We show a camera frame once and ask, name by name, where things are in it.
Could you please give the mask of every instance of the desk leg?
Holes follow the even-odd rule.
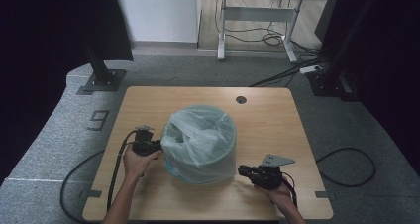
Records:
[[[283,44],[291,63],[297,63],[296,55],[294,54],[290,39],[291,39],[291,34],[293,33],[294,26],[296,25],[297,16],[299,15],[302,1],[303,0],[297,0],[297,5],[296,7],[294,7],[293,17],[291,19],[291,25],[287,29],[286,36],[281,37],[283,39]]]
[[[222,28],[219,33],[219,47],[217,49],[218,60],[225,60],[225,10],[226,0],[222,0],[222,10],[220,10],[220,22],[222,23]]]

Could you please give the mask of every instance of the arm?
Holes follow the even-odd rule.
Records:
[[[290,196],[290,190],[286,187],[286,185],[282,184],[275,190],[267,190],[256,185],[254,185],[254,188],[265,193],[290,224],[306,223],[305,219],[303,219],[302,215],[297,210],[297,207],[293,204]]]
[[[124,154],[124,181],[103,223],[127,223],[136,185],[148,168],[149,163],[161,153],[162,151],[158,151],[147,157],[140,157],[133,152],[132,145],[128,145]]]

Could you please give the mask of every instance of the hole in table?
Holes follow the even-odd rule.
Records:
[[[236,100],[239,104],[244,104],[247,102],[247,98],[244,96],[238,96]]]

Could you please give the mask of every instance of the black stand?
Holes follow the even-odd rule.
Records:
[[[102,59],[96,56],[90,44],[86,43],[84,53],[93,68],[86,85],[81,86],[77,95],[91,95],[95,91],[115,92],[126,74],[125,69],[108,69]]]
[[[357,19],[343,39],[343,42],[340,44],[327,72],[322,75],[308,75],[315,96],[341,97],[345,101],[358,101],[356,94],[352,92],[351,85],[349,84],[351,80],[347,80],[344,76],[345,54],[368,10],[371,8],[373,1],[367,0],[365,3]]]

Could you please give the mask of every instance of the wooden table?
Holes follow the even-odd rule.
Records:
[[[296,63],[297,58],[290,43],[300,6],[303,0],[297,0],[294,8],[254,8],[254,7],[228,7],[226,0],[222,0],[220,9],[219,45],[217,51],[218,60],[225,59],[225,21],[256,21],[256,22],[283,22],[290,23],[282,42],[289,56],[290,62]]]
[[[247,102],[237,102],[244,96]],[[325,188],[290,91],[286,88],[130,87],[121,105],[108,146],[83,210],[86,220],[102,220],[118,150],[126,135],[139,125],[155,128],[159,139],[169,116],[184,107],[207,104],[227,112],[237,128],[238,165],[258,166],[267,154],[296,160],[281,167],[296,182],[299,210],[306,219],[329,219]],[[114,196],[124,178],[120,166]],[[278,220],[283,216],[267,197],[242,176],[212,184],[188,184],[172,177],[163,157],[153,161],[141,178],[130,212],[132,220]]]

